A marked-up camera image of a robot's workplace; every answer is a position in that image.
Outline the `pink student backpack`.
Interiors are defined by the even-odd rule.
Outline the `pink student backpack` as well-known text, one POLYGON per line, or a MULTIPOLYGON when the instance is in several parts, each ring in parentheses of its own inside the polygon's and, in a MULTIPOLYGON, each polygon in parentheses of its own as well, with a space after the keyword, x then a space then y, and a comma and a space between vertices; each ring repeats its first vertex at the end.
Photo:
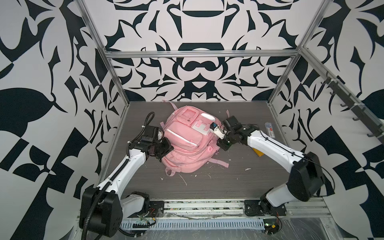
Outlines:
POLYGON ((193 106, 177 107, 170 103, 174 112, 166 122, 160 125, 165 137, 174 149, 162 158, 166 167, 166 175, 176 173, 193 173, 206 163, 214 163, 228 168, 229 164, 214 159, 219 152, 217 145, 220 139, 211 126, 221 134, 221 122, 218 118, 193 106))

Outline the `yellow sticky note pad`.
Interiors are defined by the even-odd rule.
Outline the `yellow sticky note pad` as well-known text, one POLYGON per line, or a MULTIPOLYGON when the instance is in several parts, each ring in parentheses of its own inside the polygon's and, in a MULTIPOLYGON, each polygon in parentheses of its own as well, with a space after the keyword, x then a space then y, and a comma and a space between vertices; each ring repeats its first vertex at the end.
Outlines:
POLYGON ((257 154, 258 157, 262 157, 264 155, 264 153, 262 153, 261 151, 253 148, 253 151, 257 154))

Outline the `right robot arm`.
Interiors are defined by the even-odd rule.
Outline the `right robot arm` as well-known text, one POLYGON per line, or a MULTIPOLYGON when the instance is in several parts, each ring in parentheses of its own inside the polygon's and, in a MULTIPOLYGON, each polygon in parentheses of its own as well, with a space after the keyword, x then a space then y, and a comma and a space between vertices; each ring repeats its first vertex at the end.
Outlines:
POLYGON ((237 143, 247 145, 274 160, 290 174, 286 183, 272 188, 260 198, 263 212, 294 200, 307 202, 325 183, 316 154, 291 149, 269 137, 258 125, 243 125, 231 116, 220 126, 211 124, 210 129, 219 137, 217 145, 222 150, 227 151, 237 143))

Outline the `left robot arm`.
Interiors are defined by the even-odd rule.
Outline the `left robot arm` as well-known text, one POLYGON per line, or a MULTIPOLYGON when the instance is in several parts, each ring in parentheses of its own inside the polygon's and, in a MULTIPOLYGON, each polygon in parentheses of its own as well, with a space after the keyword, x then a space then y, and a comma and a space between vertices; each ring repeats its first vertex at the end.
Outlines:
POLYGON ((174 148, 159 127, 144 126, 139 137, 128 142, 125 158, 98 186, 87 188, 82 196, 79 227, 85 240, 88 232, 101 237, 112 237, 121 223, 131 215, 146 215, 150 197, 133 192, 123 198, 123 192, 137 170, 152 156, 161 160, 174 148))

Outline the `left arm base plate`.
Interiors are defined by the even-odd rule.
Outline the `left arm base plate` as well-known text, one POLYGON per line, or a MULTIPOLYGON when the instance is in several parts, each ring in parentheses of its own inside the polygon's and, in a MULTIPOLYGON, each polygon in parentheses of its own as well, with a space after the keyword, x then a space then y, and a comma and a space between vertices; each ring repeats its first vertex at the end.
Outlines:
POLYGON ((164 201, 150 201, 148 213, 145 217, 157 218, 164 214, 165 202, 164 201))

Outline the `aluminium front rail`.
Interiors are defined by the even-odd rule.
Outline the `aluminium front rail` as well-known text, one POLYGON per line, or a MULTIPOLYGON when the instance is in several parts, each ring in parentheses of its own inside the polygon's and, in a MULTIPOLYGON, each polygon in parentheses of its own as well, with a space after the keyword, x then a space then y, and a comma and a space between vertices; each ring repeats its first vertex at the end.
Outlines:
MULTIPOLYGON (((244 201, 246 199, 175 199, 164 201, 164 214, 157 217, 172 220, 197 220, 197 219, 246 219, 244 201)), ((322 198, 312 198, 308 202, 291 201, 285 203, 286 216, 257 216, 253 219, 280 220, 293 218, 331 218, 331 212, 322 198)))

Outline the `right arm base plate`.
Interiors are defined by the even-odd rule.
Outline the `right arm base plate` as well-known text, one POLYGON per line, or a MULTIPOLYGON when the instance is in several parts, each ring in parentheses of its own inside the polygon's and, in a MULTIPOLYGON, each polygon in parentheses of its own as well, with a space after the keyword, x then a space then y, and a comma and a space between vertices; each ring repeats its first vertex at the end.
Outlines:
POLYGON ((245 200, 244 201, 245 210, 244 213, 248 217, 257 217, 257 216, 286 216, 285 205, 279 207, 273 207, 267 200, 245 200))

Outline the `wall hook rack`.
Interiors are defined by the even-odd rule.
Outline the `wall hook rack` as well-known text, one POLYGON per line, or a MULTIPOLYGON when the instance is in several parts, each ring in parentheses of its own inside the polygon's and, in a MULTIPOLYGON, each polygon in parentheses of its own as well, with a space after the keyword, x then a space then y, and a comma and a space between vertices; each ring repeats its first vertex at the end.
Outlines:
POLYGON ((384 123, 381 121, 358 97, 349 90, 345 84, 333 78, 330 72, 325 73, 326 79, 322 82, 331 89, 331 96, 337 96, 343 103, 342 108, 352 111, 355 117, 353 120, 362 122, 371 132, 367 134, 368 138, 375 137, 382 145, 384 144, 384 123))

